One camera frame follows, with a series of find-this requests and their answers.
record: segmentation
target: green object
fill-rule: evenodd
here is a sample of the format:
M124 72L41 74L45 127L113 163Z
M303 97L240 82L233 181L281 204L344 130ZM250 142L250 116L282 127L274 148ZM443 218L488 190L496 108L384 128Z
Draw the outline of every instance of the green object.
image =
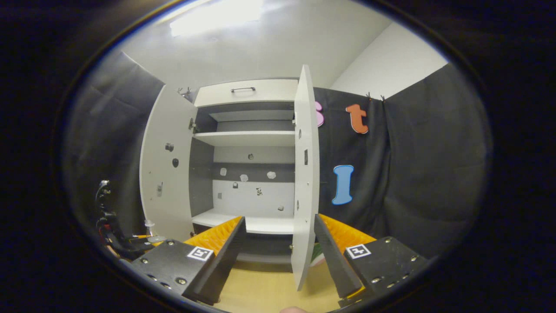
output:
M313 254L311 256L311 262L316 259L317 256L322 254L322 248L320 247L320 243L316 243L315 247L313 248Z

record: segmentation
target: white wall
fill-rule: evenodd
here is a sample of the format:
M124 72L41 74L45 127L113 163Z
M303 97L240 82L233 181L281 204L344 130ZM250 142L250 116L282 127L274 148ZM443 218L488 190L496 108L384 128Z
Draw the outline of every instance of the white wall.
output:
M393 22L347 67L331 89L389 97L429 76L447 60L417 35Z

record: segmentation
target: black fabric backdrop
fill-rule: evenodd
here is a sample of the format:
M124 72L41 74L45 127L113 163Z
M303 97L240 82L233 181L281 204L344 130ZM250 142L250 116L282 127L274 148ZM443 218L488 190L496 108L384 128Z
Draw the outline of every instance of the black fabric backdrop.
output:
M138 170L143 132L163 83L124 53L105 60L76 98L64 154L77 217L94 225L94 196L112 182L110 206L124 234L143 233ZM319 127L319 212L374 237L394 236L425 257L457 239L473 221L492 150L473 89L452 65L386 101L314 88ZM351 127L359 104L369 131ZM333 205L334 167L352 165L352 201Z

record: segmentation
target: drawer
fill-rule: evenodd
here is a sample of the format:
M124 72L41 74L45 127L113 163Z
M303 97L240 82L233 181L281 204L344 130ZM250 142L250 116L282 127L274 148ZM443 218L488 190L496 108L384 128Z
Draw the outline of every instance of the drawer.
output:
M195 99L195 106L202 107L239 102L293 102L296 91L297 79L227 82L200 88Z

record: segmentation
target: ceiling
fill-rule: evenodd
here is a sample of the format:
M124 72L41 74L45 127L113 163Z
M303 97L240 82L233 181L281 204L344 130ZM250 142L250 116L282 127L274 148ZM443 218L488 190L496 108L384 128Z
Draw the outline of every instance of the ceiling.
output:
M328 88L391 23L346 0L264 0L258 21L197 35L173 37L172 20L145 27L117 49L169 86L192 90L224 81L298 77L303 64L314 86Z

